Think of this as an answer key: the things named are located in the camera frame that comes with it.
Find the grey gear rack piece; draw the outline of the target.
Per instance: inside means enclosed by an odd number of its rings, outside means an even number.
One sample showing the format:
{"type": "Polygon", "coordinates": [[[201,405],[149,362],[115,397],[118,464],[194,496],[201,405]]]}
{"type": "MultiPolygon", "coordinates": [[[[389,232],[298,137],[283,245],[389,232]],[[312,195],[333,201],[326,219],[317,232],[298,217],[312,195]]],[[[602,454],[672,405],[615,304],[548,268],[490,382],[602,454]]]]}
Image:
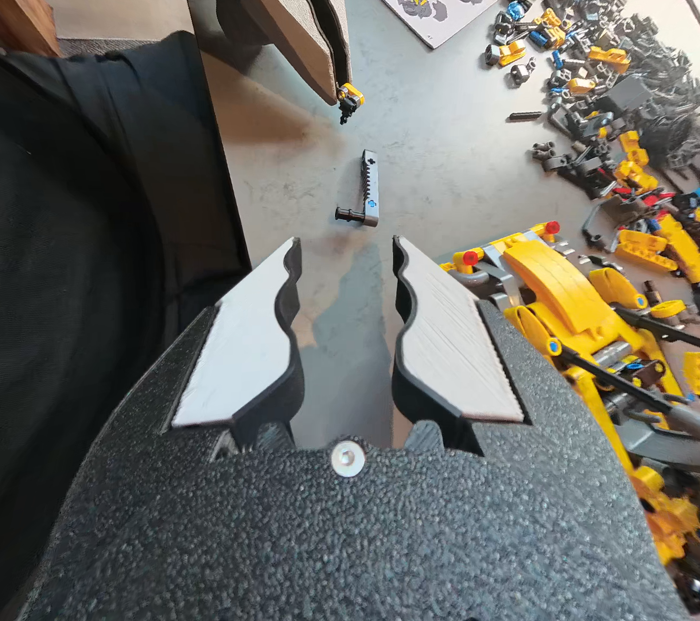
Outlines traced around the grey gear rack piece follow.
{"type": "Polygon", "coordinates": [[[363,150],[361,181],[363,193],[362,224],[375,228],[380,221],[379,166],[377,155],[370,150],[363,150]]]}

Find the grey desk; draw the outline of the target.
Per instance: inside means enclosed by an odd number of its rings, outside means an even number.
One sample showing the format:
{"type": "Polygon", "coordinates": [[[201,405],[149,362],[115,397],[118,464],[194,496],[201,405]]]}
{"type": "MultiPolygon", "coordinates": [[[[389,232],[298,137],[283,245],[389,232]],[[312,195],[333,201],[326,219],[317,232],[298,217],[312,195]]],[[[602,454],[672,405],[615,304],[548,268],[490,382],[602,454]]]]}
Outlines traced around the grey desk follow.
{"type": "Polygon", "coordinates": [[[564,227],[582,194],[526,162],[540,100],[480,66],[493,9],[435,50],[380,0],[345,0],[349,123],[281,52],[249,76],[202,50],[206,83],[255,266],[300,239],[292,323],[304,400],[295,448],[236,456],[185,513],[225,537],[244,619],[687,620],[617,455],[580,396],[489,300],[479,312],[522,424],[424,419],[392,395],[393,237],[433,261],[535,223],[564,227]],[[377,155],[377,227],[363,213],[363,150],[377,155]]]}

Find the yellow grey connector piece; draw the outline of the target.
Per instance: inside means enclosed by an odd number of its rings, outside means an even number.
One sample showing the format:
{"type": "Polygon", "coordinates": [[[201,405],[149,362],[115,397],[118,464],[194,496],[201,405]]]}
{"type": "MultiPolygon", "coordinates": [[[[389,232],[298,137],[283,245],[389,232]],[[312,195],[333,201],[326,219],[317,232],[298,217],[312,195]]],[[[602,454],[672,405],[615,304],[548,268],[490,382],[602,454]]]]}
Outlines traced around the yellow grey connector piece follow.
{"type": "Polygon", "coordinates": [[[506,45],[490,44],[485,48],[486,66],[505,67],[521,59],[526,53],[526,43],[522,39],[506,45]]]}

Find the yellow toy vehicle model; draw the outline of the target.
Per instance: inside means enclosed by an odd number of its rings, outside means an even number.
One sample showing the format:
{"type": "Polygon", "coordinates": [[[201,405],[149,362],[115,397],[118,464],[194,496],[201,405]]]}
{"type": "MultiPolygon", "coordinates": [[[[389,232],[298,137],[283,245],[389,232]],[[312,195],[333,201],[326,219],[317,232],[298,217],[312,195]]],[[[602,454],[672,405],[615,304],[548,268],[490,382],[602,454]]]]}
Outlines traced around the yellow toy vehicle model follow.
{"type": "Polygon", "coordinates": [[[607,258],[582,255],[552,221],[455,252],[440,267],[491,301],[569,382],[608,438],[661,563],[699,614],[699,351],[686,389],[664,353],[699,347],[697,310],[639,290],[607,258]]]}

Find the wooden post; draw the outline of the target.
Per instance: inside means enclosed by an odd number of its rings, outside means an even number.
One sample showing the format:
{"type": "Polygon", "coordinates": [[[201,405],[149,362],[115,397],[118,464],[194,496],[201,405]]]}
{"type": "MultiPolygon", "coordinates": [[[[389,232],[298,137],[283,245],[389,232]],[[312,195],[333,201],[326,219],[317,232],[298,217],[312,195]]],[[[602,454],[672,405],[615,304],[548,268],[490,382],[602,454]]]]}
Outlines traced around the wooden post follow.
{"type": "Polygon", "coordinates": [[[46,0],[1,0],[1,46],[62,57],[53,10],[46,0]]]}

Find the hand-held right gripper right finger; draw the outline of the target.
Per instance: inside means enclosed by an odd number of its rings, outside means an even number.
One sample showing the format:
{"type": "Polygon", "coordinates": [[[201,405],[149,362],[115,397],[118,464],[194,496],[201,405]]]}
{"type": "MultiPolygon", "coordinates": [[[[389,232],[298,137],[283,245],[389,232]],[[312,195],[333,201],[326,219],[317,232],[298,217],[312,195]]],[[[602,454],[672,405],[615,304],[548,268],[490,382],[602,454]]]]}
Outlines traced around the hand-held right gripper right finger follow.
{"type": "Polygon", "coordinates": [[[393,401],[416,423],[522,424],[525,414],[479,312],[479,298],[403,235],[393,237],[393,401]]]}

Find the person's black clothing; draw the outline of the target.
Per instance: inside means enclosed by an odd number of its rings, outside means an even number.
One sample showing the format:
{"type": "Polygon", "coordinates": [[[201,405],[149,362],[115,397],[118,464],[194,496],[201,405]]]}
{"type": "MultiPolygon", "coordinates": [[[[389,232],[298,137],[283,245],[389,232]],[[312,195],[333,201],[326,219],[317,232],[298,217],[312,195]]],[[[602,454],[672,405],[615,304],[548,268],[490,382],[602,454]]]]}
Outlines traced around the person's black clothing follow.
{"type": "Polygon", "coordinates": [[[1,55],[1,611],[112,411],[249,269],[192,34],[1,55]]]}

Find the pile of building pieces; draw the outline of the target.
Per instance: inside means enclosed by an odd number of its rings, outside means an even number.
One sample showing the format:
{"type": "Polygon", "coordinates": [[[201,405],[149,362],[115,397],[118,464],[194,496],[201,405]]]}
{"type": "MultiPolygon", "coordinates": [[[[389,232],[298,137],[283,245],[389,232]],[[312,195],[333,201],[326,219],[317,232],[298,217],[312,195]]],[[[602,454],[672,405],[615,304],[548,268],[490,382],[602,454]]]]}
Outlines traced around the pile of building pieces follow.
{"type": "Polygon", "coordinates": [[[582,225],[590,248],[699,290],[699,79],[657,24],[625,15],[626,0],[509,0],[491,44],[522,39],[547,54],[549,125],[571,142],[535,144],[543,171],[596,207],[582,225]]]}

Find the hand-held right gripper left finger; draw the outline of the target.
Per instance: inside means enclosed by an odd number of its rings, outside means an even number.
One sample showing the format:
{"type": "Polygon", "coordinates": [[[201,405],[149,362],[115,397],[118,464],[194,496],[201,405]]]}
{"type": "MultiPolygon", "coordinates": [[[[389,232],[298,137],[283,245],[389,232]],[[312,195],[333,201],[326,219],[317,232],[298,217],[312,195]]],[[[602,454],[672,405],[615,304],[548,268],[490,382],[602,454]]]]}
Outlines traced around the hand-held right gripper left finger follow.
{"type": "Polygon", "coordinates": [[[304,400],[292,329],[301,274],[301,242],[291,237],[215,303],[173,429],[224,426],[238,447],[249,447],[261,427],[277,424],[283,441],[294,444],[291,420],[304,400]]]}

